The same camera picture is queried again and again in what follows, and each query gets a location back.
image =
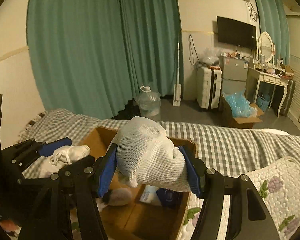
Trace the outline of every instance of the wall-mounted tv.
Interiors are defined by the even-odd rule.
[[[218,42],[256,50],[256,27],[237,20],[217,16]]]

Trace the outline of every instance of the window curtain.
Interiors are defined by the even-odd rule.
[[[143,84],[172,93],[180,30],[177,0],[29,0],[27,43],[45,108],[104,119]]]
[[[268,32],[275,45],[275,64],[279,58],[289,64],[290,38],[282,0],[256,0],[256,3],[260,31]]]
[[[173,94],[181,33],[177,0],[119,1],[134,88],[150,84],[162,96]]]

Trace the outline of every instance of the oval mirror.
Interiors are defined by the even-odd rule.
[[[263,32],[260,35],[258,41],[258,50],[260,55],[264,55],[266,62],[269,62],[273,57],[273,42],[270,35],[267,32]]]

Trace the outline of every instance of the mini fridge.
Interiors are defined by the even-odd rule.
[[[222,69],[221,92],[227,95],[246,89],[248,65],[243,59],[221,57]]]

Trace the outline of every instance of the vanity table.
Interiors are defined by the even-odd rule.
[[[273,97],[274,97],[276,86],[284,87],[284,93],[283,93],[283,96],[282,96],[282,99],[281,99],[281,102],[280,102],[280,105],[279,105],[279,109],[278,109],[278,115],[277,116],[279,117],[281,106],[282,106],[282,104],[284,102],[284,99],[286,98],[286,95],[287,95],[287,92],[288,92],[288,80],[280,78],[278,75],[264,73],[264,72],[261,72],[261,71],[258,71],[256,69],[253,69],[253,68],[249,67],[248,68],[248,75],[247,75],[247,83],[250,83],[249,81],[251,80],[251,78],[254,78],[254,79],[258,80],[256,95],[254,97],[254,103],[257,101],[260,82],[266,82],[266,83],[275,85],[274,89],[273,89],[273,92],[272,92],[272,97],[271,97],[271,101],[270,101],[270,104],[269,104],[269,108],[271,107],[271,104],[272,104],[272,100],[273,100]]]

